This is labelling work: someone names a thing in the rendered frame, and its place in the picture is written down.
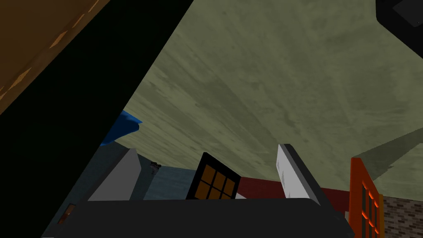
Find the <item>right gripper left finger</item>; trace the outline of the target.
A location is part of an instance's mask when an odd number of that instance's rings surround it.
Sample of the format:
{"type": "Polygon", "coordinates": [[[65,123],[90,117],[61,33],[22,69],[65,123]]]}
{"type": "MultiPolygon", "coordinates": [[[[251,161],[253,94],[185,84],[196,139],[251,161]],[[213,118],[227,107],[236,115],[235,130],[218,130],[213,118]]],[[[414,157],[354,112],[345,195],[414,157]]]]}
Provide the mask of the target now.
{"type": "Polygon", "coordinates": [[[136,149],[129,149],[119,163],[107,174],[96,187],[89,201],[129,200],[141,172],[141,165],[136,149]]]}

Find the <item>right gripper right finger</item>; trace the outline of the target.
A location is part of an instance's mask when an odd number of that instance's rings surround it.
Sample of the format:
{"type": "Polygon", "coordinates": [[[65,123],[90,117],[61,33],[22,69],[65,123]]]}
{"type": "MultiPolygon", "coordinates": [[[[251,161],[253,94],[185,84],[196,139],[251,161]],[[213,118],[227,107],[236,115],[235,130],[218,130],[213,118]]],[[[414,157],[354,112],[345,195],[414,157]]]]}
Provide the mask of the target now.
{"type": "Polygon", "coordinates": [[[279,144],[276,169],[286,198],[308,198],[321,204],[320,186],[292,145],[279,144]]]}

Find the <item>blue angular object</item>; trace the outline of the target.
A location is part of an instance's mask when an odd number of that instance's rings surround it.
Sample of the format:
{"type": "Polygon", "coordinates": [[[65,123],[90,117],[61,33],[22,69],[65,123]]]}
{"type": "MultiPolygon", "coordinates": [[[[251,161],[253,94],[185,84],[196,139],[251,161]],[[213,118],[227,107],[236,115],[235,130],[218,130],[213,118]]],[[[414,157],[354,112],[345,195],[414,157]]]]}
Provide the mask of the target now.
{"type": "Polygon", "coordinates": [[[135,118],[126,111],[122,111],[115,123],[111,126],[111,129],[101,142],[100,146],[110,144],[120,137],[138,131],[141,123],[141,120],[135,118]]]}

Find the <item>black-framed window with orange panes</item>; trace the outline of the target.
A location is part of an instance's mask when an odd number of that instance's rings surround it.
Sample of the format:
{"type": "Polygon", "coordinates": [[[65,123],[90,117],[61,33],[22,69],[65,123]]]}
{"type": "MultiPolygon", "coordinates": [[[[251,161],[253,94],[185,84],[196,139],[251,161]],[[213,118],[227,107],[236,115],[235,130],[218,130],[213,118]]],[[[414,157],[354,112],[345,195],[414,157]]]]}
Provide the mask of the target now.
{"type": "Polygon", "coordinates": [[[241,176],[204,152],[188,190],[187,200],[235,199],[241,176]]]}

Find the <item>brown wooden panel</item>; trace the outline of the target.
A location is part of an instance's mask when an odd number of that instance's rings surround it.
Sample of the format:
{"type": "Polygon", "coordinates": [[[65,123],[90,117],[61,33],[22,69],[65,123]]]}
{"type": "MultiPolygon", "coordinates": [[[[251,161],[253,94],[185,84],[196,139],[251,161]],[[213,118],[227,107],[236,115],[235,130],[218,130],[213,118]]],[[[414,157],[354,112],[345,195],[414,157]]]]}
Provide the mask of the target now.
{"type": "Polygon", "coordinates": [[[0,0],[0,114],[109,0],[0,0]]]}

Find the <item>black angular block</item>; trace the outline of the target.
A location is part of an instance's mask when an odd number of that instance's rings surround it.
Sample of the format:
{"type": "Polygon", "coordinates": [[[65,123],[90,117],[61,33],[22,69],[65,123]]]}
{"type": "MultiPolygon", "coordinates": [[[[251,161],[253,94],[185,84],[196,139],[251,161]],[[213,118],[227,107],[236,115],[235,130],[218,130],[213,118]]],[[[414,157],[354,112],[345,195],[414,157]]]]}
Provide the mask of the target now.
{"type": "Polygon", "coordinates": [[[377,21],[423,59],[423,0],[374,0],[377,21]]]}

